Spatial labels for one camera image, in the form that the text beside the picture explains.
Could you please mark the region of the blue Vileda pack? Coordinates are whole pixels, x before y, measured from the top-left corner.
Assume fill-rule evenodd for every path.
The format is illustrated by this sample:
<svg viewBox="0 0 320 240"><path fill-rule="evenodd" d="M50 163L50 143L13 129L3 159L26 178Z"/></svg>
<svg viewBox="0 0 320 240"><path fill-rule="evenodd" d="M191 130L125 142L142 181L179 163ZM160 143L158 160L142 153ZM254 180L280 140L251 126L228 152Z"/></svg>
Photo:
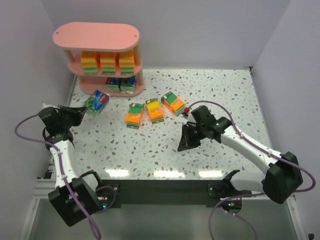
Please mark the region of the blue Vileda pack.
<svg viewBox="0 0 320 240"><path fill-rule="evenodd" d="M136 78L127 77L121 80L120 90L127 94L133 94L136 90Z"/></svg>
<svg viewBox="0 0 320 240"><path fill-rule="evenodd" d="M83 103L87 107L86 113L92 117L98 116L108 105L110 95L99 90L95 90Z"/></svg>
<svg viewBox="0 0 320 240"><path fill-rule="evenodd" d="M119 78L116 77L108 77L105 82L106 88L111 92L120 92L120 84Z"/></svg>

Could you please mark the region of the green top sponge box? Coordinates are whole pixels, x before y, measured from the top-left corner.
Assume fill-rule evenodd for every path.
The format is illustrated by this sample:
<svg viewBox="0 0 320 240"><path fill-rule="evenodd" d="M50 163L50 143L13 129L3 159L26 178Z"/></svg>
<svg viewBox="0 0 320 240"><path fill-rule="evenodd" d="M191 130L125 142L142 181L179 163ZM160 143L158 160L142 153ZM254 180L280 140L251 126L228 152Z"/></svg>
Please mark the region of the green top sponge box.
<svg viewBox="0 0 320 240"><path fill-rule="evenodd" d="M182 114L185 110L185 103L171 91L167 92L165 95L161 97L161 102L175 116Z"/></svg>
<svg viewBox="0 0 320 240"><path fill-rule="evenodd" d="M144 114L144 104L131 103L124 121L127 128L139 129Z"/></svg>

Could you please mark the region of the orange three sponge pack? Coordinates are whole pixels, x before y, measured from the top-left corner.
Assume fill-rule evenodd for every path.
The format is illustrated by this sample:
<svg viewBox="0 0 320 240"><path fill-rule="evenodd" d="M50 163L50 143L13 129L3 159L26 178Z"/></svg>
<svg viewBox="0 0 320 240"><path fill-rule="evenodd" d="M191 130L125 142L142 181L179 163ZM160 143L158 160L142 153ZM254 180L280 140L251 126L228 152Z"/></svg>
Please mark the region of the orange three sponge pack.
<svg viewBox="0 0 320 240"><path fill-rule="evenodd" d="M80 62L85 75L96 75L98 73L98 55L96 51L81 52Z"/></svg>

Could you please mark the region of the orange sponge pack barcode sticker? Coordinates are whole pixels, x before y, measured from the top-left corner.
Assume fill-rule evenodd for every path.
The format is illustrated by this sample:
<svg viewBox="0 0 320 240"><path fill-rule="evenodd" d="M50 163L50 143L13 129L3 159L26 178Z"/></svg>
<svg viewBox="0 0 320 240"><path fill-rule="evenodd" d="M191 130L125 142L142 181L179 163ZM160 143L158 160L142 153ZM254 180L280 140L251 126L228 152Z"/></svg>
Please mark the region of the orange sponge pack barcode sticker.
<svg viewBox="0 0 320 240"><path fill-rule="evenodd" d="M119 53L118 64L121 75L132 75L135 70L134 49Z"/></svg>

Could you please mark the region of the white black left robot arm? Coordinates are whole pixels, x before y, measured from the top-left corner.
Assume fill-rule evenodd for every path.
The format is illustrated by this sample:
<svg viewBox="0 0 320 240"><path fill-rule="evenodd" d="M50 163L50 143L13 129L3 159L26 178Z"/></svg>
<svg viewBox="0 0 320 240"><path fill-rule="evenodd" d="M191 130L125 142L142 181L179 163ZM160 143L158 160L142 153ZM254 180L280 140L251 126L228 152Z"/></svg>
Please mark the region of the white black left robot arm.
<svg viewBox="0 0 320 240"><path fill-rule="evenodd" d="M45 125L42 136L55 165L55 189L48 199L69 226L103 209L96 193L103 185L98 173L79 173L74 163L74 138L71 127L81 124L87 107L45 106L38 113Z"/></svg>

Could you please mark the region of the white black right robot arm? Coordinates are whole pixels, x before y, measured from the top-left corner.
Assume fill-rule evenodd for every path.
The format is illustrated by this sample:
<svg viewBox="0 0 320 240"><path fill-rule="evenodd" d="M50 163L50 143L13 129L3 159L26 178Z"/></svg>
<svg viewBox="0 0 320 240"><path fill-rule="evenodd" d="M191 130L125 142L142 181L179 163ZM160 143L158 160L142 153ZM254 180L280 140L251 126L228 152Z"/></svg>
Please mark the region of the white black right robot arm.
<svg viewBox="0 0 320 240"><path fill-rule="evenodd" d="M219 197L260 192L273 202L282 204L303 183L301 170L297 167L298 159L293 153L281 153L266 147L235 129L226 117L215 118L204 105L194 110L185 108L182 114L187 123L182 126L179 152L199 147L203 139L215 140L244 156L262 173L231 171L210 188Z"/></svg>

